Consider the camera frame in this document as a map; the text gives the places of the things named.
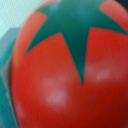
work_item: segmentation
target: toy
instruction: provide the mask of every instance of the toy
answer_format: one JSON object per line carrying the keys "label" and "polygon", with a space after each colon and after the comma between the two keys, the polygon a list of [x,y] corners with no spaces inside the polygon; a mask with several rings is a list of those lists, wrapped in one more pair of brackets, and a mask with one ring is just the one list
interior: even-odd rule
{"label": "toy", "polygon": [[21,30],[11,90],[21,128],[128,126],[128,13],[112,0],[51,0]]}

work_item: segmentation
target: red tomato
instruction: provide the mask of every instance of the red tomato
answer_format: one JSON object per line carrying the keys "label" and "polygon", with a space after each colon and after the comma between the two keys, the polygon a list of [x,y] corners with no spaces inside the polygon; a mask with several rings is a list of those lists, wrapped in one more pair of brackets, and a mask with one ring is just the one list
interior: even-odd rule
{"label": "red tomato", "polygon": [[96,2],[48,1],[22,28],[11,64],[20,128],[128,127],[128,13]]}

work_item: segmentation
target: tomato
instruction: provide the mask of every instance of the tomato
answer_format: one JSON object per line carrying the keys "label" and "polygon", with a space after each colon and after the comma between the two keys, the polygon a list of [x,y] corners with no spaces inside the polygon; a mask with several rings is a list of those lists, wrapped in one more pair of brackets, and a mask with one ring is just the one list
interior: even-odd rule
{"label": "tomato", "polygon": [[128,127],[128,13],[113,0],[51,0],[27,20],[11,62],[20,128]]}

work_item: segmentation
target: red ball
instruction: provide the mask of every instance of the red ball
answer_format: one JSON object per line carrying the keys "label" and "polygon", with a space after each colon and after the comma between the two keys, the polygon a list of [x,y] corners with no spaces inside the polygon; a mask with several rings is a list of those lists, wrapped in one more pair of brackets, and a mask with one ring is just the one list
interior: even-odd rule
{"label": "red ball", "polygon": [[113,0],[50,0],[27,20],[11,63],[20,128],[128,127],[128,13]]}

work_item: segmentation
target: green star pattern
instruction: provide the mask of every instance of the green star pattern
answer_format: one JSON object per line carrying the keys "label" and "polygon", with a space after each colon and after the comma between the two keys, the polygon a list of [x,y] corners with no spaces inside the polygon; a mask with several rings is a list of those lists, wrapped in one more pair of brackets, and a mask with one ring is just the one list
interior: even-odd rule
{"label": "green star pattern", "polygon": [[48,19],[37,32],[27,54],[41,41],[61,32],[84,84],[85,56],[90,28],[109,29],[128,35],[120,25],[99,10],[105,1],[61,0],[38,9],[37,12],[46,14]]}

